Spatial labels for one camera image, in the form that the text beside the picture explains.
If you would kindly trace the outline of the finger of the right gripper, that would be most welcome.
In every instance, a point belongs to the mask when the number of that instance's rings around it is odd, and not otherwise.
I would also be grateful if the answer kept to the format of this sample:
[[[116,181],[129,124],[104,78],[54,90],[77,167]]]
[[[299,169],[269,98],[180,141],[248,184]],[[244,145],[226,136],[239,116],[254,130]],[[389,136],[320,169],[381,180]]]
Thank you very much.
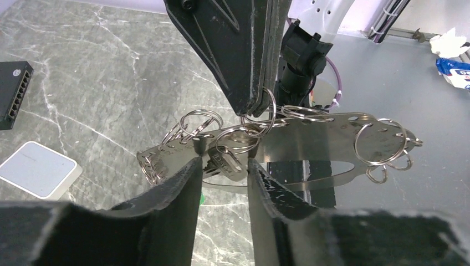
[[[284,25],[291,1],[268,1],[263,39],[261,89],[274,90],[278,75],[279,57]]]
[[[272,1],[165,1],[167,14],[209,68],[238,116],[262,104],[267,14]]]

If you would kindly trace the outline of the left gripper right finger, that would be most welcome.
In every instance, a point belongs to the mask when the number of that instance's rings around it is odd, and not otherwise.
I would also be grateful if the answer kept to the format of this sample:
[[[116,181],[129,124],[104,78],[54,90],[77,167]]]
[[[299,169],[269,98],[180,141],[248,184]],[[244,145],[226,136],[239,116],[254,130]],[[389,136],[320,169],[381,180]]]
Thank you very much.
[[[468,265],[469,223],[422,209],[321,209],[248,161],[256,265]]]

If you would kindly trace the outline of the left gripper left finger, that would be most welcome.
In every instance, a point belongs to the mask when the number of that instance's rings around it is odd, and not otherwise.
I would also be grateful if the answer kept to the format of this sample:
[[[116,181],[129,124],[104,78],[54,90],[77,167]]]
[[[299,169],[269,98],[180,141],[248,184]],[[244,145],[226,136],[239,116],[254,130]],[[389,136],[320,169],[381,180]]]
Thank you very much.
[[[190,265],[202,159],[109,210],[1,202],[2,265]]]

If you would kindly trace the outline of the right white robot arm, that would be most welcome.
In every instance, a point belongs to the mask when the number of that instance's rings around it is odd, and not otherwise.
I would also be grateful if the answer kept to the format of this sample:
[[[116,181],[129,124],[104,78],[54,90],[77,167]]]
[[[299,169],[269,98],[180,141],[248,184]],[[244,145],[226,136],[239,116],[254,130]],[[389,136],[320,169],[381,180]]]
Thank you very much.
[[[273,90],[301,106],[326,66],[352,1],[166,1],[171,22],[238,116],[259,116]]]

